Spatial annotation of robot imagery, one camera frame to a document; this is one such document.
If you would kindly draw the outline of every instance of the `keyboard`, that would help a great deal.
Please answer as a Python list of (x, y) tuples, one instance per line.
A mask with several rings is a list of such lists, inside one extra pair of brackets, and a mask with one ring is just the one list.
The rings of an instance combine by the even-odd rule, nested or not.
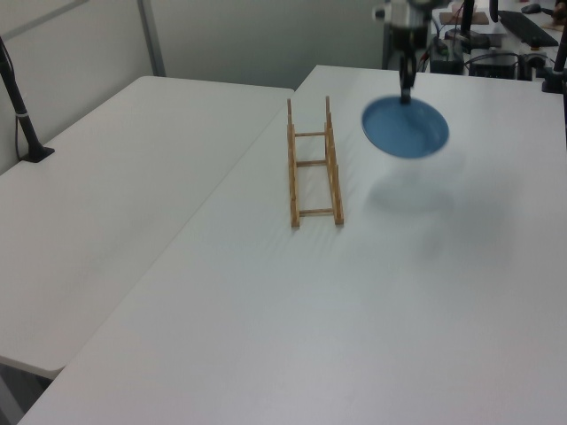
[(498, 14), (501, 24), (524, 43), (528, 43), (532, 47), (534, 47), (534, 44), (537, 46), (537, 42), (534, 41), (534, 37), (537, 37), (540, 39), (540, 47), (559, 45), (555, 38), (538, 27), (523, 13), (498, 11)]

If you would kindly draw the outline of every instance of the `black microphone stand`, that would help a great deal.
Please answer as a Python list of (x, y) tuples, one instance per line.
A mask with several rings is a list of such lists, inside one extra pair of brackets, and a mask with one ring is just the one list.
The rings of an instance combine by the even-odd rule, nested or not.
[(553, 69), (546, 68), (546, 80), (541, 84), (541, 91), (546, 93), (563, 93), (565, 59), (567, 59), (567, 25), (563, 27)]
[(8, 54), (6, 46), (4, 46), (2, 37), (0, 37), (0, 73), (2, 74), (2, 80), (4, 80), (4, 86), (6, 86), (6, 90), (8, 91), (8, 96), (10, 96), (10, 100), (12, 101), (16, 117), (18, 117), (19, 124), (27, 140), (28, 152), (27, 155), (22, 157), (22, 160), (40, 162), (44, 158), (49, 157), (55, 150), (43, 146), (37, 140), (34, 126), (32, 126), (32, 120), (29, 118), (26, 106), (24, 105), (24, 99), (21, 98), (21, 94), (19, 93), (10, 55)]

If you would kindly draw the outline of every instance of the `gray wall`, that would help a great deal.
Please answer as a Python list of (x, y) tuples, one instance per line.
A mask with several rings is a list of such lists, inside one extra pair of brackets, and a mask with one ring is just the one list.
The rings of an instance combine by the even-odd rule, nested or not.
[(315, 65), (379, 68), (377, 0), (144, 0), (168, 77), (296, 89)]
[[(151, 75), (136, 0), (89, 0), (6, 47), (42, 143), (137, 77)], [(16, 163), (13, 137), (14, 110), (0, 84), (0, 174)]]

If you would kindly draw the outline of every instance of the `computer mouse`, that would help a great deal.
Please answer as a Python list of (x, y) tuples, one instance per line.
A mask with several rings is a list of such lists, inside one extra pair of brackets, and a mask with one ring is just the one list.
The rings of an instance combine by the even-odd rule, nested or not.
[(541, 6), (539, 4), (528, 4), (527, 6), (524, 6), (522, 8), (522, 13), (525, 13), (526, 15), (529, 15), (531, 13), (540, 13), (541, 12)]

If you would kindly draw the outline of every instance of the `white table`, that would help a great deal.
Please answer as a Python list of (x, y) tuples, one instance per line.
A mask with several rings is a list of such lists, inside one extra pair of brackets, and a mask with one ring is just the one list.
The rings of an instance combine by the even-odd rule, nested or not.
[(53, 378), (292, 90), (143, 77), (0, 177), (0, 363)]
[(361, 129), (399, 91), (395, 72), (318, 66), (294, 121), (321, 126), (330, 95), (344, 227), (291, 229), (281, 111), (21, 425), (563, 425), (562, 98), (420, 74), (451, 135), (403, 160)]

